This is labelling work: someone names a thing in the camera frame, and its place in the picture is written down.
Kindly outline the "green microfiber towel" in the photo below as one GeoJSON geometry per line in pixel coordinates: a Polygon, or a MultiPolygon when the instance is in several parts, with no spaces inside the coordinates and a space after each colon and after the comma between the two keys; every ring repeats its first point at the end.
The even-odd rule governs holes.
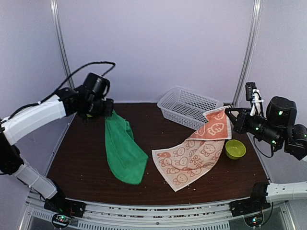
{"type": "Polygon", "coordinates": [[[129,121],[115,111],[105,119],[107,163],[121,182],[138,185],[142,182],[148,155],[134,140],[129,121]]]}

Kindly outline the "orange rabbit pattern towel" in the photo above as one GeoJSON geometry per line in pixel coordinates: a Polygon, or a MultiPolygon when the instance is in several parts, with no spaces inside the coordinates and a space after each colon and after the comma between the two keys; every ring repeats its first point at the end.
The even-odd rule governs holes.
{"type": "Polygon", "coordinates": [[[181,144],[152,150],[155,166],[174,192],[198,180],[218,162],[225,142],[232,138],[227,108],[230,106],[203,113],[207,122],[181,144]]]}

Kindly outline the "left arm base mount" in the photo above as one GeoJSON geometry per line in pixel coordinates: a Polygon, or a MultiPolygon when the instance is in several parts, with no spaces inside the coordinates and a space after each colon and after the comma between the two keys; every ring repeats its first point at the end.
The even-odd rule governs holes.
{"type": "Polygon", "coordinates": [[[66,200],[67,207],[59,208],[46,200],[44,209],[54,212],[51,223],[56,229],[62,230],[70,225],[74,218],[82,218],[85,212],[86,204],[84,202],[66,200]]]}

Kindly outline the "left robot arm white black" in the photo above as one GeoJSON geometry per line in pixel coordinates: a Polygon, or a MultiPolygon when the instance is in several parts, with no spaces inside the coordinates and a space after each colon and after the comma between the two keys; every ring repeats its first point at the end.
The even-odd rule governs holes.
{"type": "Polygon", "coordinates": [[[36,190],[59,213],[66,212],[69,202],[63,191],[21,158],[16,143],[44,125],[72,114],[77,114],[83,120],[89,115],[111,116],[113,100],[106,97],[109,89],[109,80],[89,73],[79,87],[57,89],[45,101],[24,106],[1,120],[0,171],[36,190]]]}

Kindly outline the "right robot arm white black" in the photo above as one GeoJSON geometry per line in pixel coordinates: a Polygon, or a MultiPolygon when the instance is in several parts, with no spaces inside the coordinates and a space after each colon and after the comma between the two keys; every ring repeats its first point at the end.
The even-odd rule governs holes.
{"type": "MultiPolygon", "coordinates": [[[[299,161],[307,160],[307,128],[296,124],[294,101],[275,96],[267,107],[266,117],[250,115],[250,108],[226,108],[225,114],[239,134],[250,133],[258,141],[265,141],[271,153],[283,149],[299,161]]],[[[270,208],[275,202],[303,200],[307,197],[307,183],[256,183],[249,198],[230,203],[233,215],[257,212],[270,208]]]]}

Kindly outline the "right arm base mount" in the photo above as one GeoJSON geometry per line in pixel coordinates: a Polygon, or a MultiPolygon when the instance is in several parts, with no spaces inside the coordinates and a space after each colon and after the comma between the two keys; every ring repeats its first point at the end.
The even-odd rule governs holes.
{"type": "Polygon", "coordinates": [[[272,215],[274,205],[261,199],[246,198],[229,203],[232,217],[243,217],[245,224],[253,229],[261,228],[272,215]]]}

